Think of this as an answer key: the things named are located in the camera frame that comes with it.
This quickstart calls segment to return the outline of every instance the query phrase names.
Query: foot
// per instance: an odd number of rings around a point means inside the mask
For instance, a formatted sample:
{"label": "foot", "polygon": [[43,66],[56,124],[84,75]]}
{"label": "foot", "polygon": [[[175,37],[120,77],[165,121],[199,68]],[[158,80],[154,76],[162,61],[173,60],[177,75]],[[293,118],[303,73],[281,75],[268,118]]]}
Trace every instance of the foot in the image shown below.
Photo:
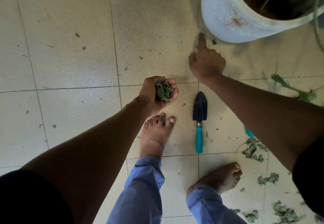
{"label": "foot", "polygon": [[140,158],[156,156],[162,158],[163,150],[175,124],[175,118],[161,113],[147,120],[140,139]]}
{"label": "foot", "polygon": [[222,193],[236,187],[237,183],[241,179],[241,175],[241,166],[236,162],[229,163],[228,165],[214,170],[209,175],[198,181],[195,185],[191,186],[188,189],[187,194],[192,192],[192,190],[199,185],[209,185],[214,188],[219,195],[221,195]]}

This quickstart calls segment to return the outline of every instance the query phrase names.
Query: hand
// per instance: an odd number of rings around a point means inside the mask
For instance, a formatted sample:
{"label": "hand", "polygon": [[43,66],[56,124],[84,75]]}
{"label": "hand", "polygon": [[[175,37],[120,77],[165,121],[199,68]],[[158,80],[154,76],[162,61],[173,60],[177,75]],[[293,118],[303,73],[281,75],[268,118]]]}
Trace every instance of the hand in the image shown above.
{"label": "hand", "polygon": [[[171,98],[169,101],[158,101],[156,99],[156,86],[155,83],[162,79],[167,80],[168,83],[171,85],[173,88],[173,91],[171,92]],[[140,94],[138,95],[138,98],[144,102],[144,105],[147,106],[150,111],[149,116],[156,115],[160,110],[162,110],[164,107],[170,105],[173,101],[176,100],[176,98],[179,95],[179,90],[177,89],[176,86],[176,80],[173,78],[168,78],[165,79],[165,77],[160,77],[160,76],[155,76],[155,77],[149,77],[144,80],[142,89],[140,91]]]}
{"label": "hand", "polygon": [[203,33],[199,33],[198,52],[189,56],[189,67],[199,82],[204,83],[210,77],[222,74],[225,59],[214,49],[208,49]]}

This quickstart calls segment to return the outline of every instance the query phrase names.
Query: pants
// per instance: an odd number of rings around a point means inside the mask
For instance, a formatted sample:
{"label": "pants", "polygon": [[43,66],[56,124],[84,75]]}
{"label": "pants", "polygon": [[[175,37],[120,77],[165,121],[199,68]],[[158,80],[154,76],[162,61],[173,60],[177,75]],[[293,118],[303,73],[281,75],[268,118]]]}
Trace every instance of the pants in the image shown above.
{"label": "pants", "polygon": [[[130,172],[107,224],[160,224],[162,202],[159,191],[163,183],[161,160],[154,156],[140,158]],[[199,224],[246,224],[223,205],[220,195],[208,185],[195,188],[186,200]]]}

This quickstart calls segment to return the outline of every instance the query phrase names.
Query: plant pot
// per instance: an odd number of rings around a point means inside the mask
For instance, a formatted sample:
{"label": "plant pot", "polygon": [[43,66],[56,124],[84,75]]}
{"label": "plant pot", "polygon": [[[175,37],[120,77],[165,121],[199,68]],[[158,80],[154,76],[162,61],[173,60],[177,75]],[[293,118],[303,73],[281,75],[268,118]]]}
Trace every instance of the plant pot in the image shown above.
{"label": "plant pot", "polygon": [[[253,11],[243,0],[201,0],[201,12],[209,31],[232,43],[267,37],[313,19],[312,10],[292,20],[269,19]],[[324,5],[319,7],[318,15],[323,12]]]}

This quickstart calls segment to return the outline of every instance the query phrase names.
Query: person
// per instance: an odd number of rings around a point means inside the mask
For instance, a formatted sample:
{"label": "person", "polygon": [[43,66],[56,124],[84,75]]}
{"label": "person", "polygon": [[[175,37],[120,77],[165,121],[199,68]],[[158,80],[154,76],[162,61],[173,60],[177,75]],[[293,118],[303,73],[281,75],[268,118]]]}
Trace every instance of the person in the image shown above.
{"label": "person", "polygon": [[[199,34],[198,52],[189,56],[189,66],[198,81],[214,91],[292,172],[306,204],[324,216],[324,190],[315,182],[322,166],[324,109],[225,77],[225,59],[207,48],[203,34]],[[164,77],[145,79],[139,95],[111,118],[0,177],[2,221],[92,223],[142,124],[179,94],[176,80],[168,79],[174,88],[172,98],[158,102],[155,82],[159,79]],[[108,223],[161,221],[161,157],[175,123],[165,114],[145,122],[140,159]],[[187,204],[199,223],[242,223],[220,197],[236,186],[241,174],[234,162],[188,189]]]}

